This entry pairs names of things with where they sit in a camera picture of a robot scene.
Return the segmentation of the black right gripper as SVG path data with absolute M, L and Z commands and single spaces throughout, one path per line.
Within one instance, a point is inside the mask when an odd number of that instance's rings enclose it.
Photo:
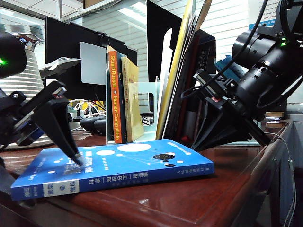
M 227 79 L 220 83 L 203 69 L 197 70 L 194 78 L 201 85 L 181 95 L 183 99 L 195 96 L 205 104 L 205 116 L 191 146 L 193 150 L 202 151 L 252 138 L 262 146 L 270 143 L 255 123 L 264 118 L 260 99 L 270 90 L 270 70 L 250 69 L 239 82 Z

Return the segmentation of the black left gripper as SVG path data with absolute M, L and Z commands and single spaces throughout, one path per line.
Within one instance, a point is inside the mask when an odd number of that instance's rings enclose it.
M 46 134 L 72 161 L 83 166 L 83 157 L 74 142 L 67 117 L 67 104 L 63 94 L 65 84 L 53 81 L 28 102 L 21 91 L 6 95 L 0 93 L 0 146 L 11 143 L 27 146 Z M 0 158 L 0 191 L 11 196 L 15 178 Z M 16 201 L 23 208 L 34 208 L 35 200 Z

